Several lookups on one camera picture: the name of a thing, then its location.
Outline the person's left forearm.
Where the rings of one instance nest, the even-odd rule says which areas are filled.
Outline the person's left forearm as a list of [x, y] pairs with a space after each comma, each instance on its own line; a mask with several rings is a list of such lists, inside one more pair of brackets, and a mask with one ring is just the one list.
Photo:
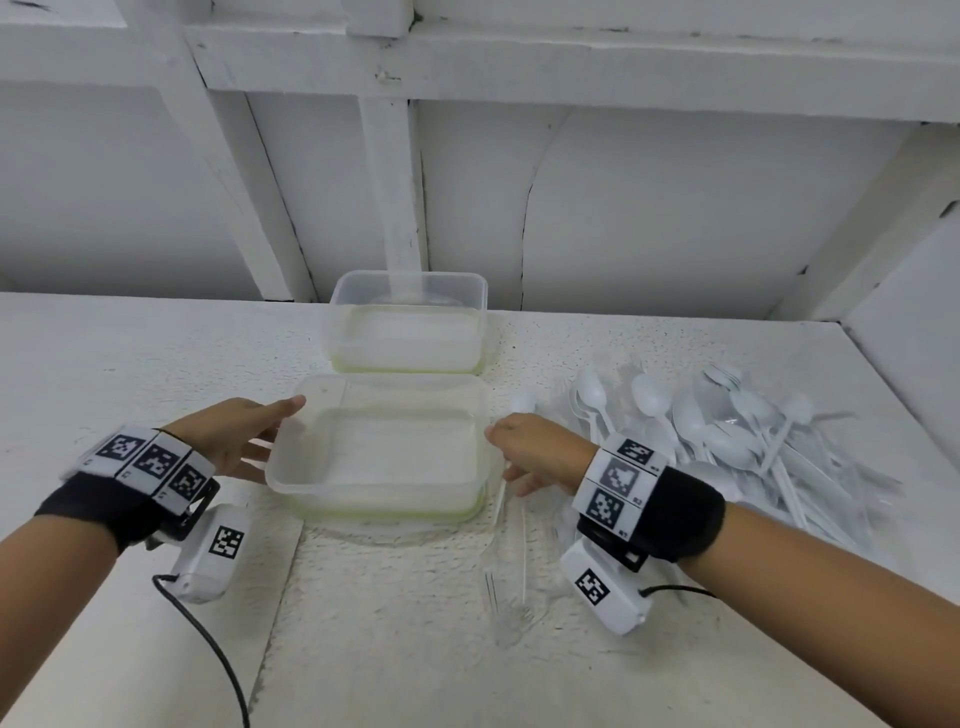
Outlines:
[[34, 516], [0, 541], [0, 721], [119, 557], [98, 523]]

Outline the clear plastic fork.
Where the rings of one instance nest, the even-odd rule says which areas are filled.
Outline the clear plastic fork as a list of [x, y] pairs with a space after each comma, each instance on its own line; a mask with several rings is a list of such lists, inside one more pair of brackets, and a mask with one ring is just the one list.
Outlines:
[[512, 538], [514, 541], [514, 554], [516, 561], [516, 591], [517, 591], [517, 609], [520, 613], [520, 621], [527, 625], [532, 620], [532, 610], [528, 597], [528, 563], [529, 546], [527, 538], [527, 511], [523, 503], [516, 505], [515, 515], [512, 523]]
[[493, 531], [488, 546], [482, 551], [479, 559], [481, 571], [481, 595], [486, 597], [486, 607], [492, 620], [499, 619], [500, 607], [498, 585], [503, 577], [503, 561], [501, 558], [501, 534]]

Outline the clear plastic food container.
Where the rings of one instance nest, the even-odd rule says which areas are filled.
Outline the clear plastic food container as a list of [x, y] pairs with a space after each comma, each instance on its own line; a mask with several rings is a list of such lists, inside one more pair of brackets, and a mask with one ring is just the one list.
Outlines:
[[321, 350], [341, 373], [478, 375], [488, 293], [477, 273], [345, 273], [323, 318]]
[[316, 373], [294, 394], [265, 468], [306, 518], [458, 525], [486, 506], [501, 462], [491, 389], [470, 374]]

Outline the black wristband with marker tags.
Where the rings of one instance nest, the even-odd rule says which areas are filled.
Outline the black wristband with marker tags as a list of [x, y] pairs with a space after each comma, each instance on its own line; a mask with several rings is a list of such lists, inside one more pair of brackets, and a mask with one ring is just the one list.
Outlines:
[[649, 557], [677, 563], [705, 552], [727, 503], [646, 443], [614, 433], [594, 453], [572, 508], [582, 537], [635, 574]]
[[185, 441], [124, 425], [78, 458], [34, 515], [100, 526], [118, 553], [156, 533], [182, 541], [220, 490], [214, 475]]

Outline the pile of white plastic cutlery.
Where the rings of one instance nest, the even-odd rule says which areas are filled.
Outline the pile of white plastic cutlery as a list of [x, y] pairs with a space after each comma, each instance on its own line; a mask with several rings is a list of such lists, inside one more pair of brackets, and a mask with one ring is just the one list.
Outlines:
[[668, 387], [639, 361], [586, 365], [557, 380], [536, 412], [595, 444], [621, 432], [738, 501], [896, 570], [882, 488], [901, 483], [859, 462], [803, 394], [774, 403], [733, 368], [709, 365]]

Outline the person's left hand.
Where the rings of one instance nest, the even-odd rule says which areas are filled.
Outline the person's left hand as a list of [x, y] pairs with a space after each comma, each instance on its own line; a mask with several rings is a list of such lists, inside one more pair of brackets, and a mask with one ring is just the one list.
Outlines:
[[251, 431], [251, 409], [261, 405], [232, 397], [162, 425], [161, 431], [186, 443], [215, 467], [215, 476], [265, 485], [265, 464], [280, 427]]

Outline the person's right forearm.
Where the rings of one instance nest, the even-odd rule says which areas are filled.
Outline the person's right forearm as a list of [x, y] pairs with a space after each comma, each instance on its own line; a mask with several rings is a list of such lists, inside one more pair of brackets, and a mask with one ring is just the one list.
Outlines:
[[891, 728], [960, 728], [960, 605], [737, 504], [679, 565]]

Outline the person's right hand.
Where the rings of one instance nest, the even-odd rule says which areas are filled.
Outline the person's right hand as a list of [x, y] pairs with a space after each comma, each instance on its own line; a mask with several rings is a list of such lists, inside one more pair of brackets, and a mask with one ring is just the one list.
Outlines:
[[501, 452], [507, 463], [502, 478], [512, 495], [525, 498], [553, 486], [576, 494], [599, 451], [597, 444], [536, 414], [513, 414], [498, 422], [526, 422], [526, 450]]

